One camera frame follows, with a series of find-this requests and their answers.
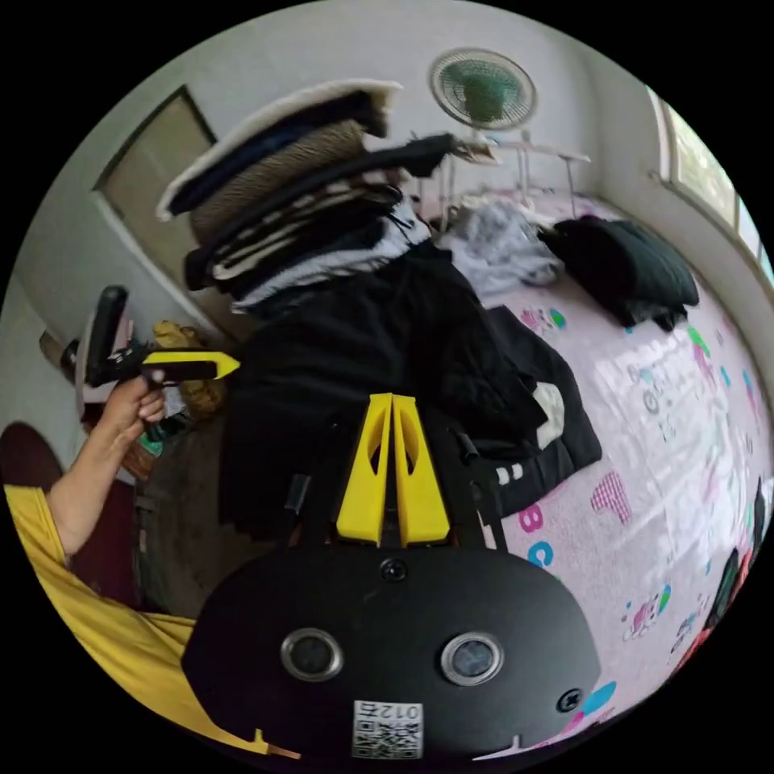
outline stack of folded clothes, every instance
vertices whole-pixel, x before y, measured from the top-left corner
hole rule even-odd
[[[369,153],[385,137],[400,85],[335,81],[266,106],[167,188],[157,215],[189,213],[200,247],[184,259],[191,290],[214,286],[232,311],[271,318],[281,291],[372,271],[430,237],[398,187],[429,177],[454,138]]]

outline hand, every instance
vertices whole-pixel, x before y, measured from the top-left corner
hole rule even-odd
[[[94,432],[112,447],[126,447],[144,430],[143,420],[159,422],[164,418],[164,393],[151,391],[143,377],[117,385],[107,399]]]

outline black jacket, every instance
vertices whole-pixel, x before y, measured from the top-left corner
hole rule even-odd
[[[543,451],[538,381],[563,391],[570,430],[567,443]],[[331,417],[383,392],[461,422],[491,459],[494,480],[499,464],[529,460],[529,484],[503,493],[508,513],[601,455],[567,364],[507,310],[488,313],[449,254],[428,241],[317,293],[248,342],[230,389],[222,521],[272,535],[290,480],[310,473]]]
[[[684,305],[699,302],[682,256],[635,223],[585,215],[557,223],[540,238],[624,327],[652,319],[671,331],[686,319]]]

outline electric fan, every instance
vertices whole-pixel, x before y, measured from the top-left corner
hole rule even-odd
[[[439,56],[430,68],[430,88],[441,109],[455,121],[472,128],[476,142],[502,146],[486,137],[484,130],[505,131],[523,125],[535,112],[535,84],[515,62],[483,48],[455,48]],[[529,135],[522,133],[528,143]],[[531,210],[526,197],[529,189],[529,159],[519,148],[518,182],[522,207]],[[454,171],[449,171],[447,204],[451,204]],[[443,226],[447,223],[444,208]]]

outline pink bedsheet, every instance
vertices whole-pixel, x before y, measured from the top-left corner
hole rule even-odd
[[[597,643],[597,690],[563,737],[637,704],[674,671],[732,548],[751,546],[759,476],[771,512],[774,435],[758,373],[697,286],[699,307],[669,334],[653,322],[621,328],[567,276],[487,300],[570,364],[604,454],[503,521],[510,550],[574,593]]]

